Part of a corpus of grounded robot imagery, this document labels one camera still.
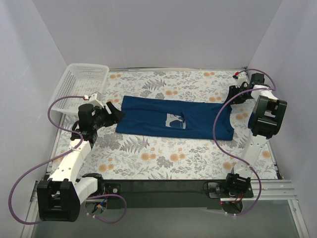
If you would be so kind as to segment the blue t shirt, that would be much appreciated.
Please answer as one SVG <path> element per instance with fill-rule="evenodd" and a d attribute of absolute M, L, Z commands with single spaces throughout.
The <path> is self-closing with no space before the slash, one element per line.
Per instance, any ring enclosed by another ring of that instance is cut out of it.
<path fill-rule="evenodd" d="M 220 103 L 185 102 L 124 96 L 125 117 L 116 132 L 186 139 L 231 141 L 230 107 Z"/>

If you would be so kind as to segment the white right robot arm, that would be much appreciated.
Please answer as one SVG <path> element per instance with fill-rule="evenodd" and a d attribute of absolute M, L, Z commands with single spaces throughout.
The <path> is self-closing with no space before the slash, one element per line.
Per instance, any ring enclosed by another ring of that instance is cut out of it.
<path fill-rule="evenodd" d="M 273 89 L 264 83 L 263 72 L 252 74 L 249 82 L 239 79 L 239 74 L 237 72 L 233 75 L 237 82 L 229 87 L 225 103 L 237 105 L 250 99 L 256 103 L 248 121 L 250 132 L 241 160 L 225 180 L 224 192 L 230 197 L 244 195 L 251 190 L 252 168 L 264 145 L 279 132 L 287 108 L 287 102 L 275 97 Z"/>

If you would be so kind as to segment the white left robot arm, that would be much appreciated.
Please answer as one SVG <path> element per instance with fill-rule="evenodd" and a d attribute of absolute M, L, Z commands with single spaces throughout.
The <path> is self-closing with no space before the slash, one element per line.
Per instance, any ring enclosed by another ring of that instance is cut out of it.
<path fill-rule="evenodd" d="M 98 130 L 122 121 L 125 114 L 111 102 L 106 105 L 82 104 L 78 108 L 78 120 L 72 127 L 69 154 L 47 180 L 37 186 L 39 217 L 42 221 L 77 220 L 81 204 L 89 197 L 101 198 L 106 191 L 100 174 L 78 173 L 98 137 Z"/>

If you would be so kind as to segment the floral table cloth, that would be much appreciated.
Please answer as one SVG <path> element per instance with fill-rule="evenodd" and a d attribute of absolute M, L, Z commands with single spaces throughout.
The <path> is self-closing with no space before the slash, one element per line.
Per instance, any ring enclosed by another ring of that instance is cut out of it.
<path fill-rule="evenodd" d="M 110 72 L 102 101 L 120 108 L 125 95 L 222 103 L 234 84 L 232 71 Z M 148 137 L 102 128 L 79 176 L 98 173 L 105 179 L 224 179 L 238 162 L 248 138 L 254 101 L 232 108 L 231 141 Z"/>

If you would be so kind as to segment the white plastic basket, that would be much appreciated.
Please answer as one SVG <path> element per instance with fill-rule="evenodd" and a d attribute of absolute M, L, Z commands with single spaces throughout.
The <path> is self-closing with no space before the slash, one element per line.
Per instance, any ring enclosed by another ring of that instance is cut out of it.
<path fill-rule="evenodd" d="M 62 99 L 53 105 L 52 110 L 66 115 L 77 115 L 78 107 L 84 103 L 79 97 L 90 96 L 96 92 L 102 94 L 108 73 L 109 67 L 106 65 L 70 64 L 62 75 L 50 103 L 65 96 L 77 96 L 77 98 Z"/>

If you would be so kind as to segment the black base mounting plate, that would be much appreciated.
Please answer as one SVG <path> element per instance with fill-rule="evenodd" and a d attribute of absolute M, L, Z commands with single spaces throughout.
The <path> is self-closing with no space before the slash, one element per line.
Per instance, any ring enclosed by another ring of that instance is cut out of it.
<path fill-rule="evenodd" d="M 215 180 L 101 180 L 90 203 L 101 202 L 98 195 L 110 194 L 108 209 L 119 208 L 208 208 L 220 209 L 220 200 L 239 203 L 254 196 L 250 185 Z"/>

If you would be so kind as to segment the aluminium frame rail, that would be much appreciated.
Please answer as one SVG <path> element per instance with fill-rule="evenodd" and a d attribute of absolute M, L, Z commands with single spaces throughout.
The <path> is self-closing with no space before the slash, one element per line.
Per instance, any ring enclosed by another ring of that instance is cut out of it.
<path fill-rule="evenodd" d="M 289 180 L 252 180 L 246 187 L 230 187 L 225 180 L 102 180 L 98 189 L 89 187 L 88 197 L 102 193 L 117 194 L 127 197 L 128 194 L 164 195 L 174 194 L 187 196 L 189 193 L 206 194 L 211 199 L 223 201 L 242 200 L 295 200 L 292 182 Z"/>

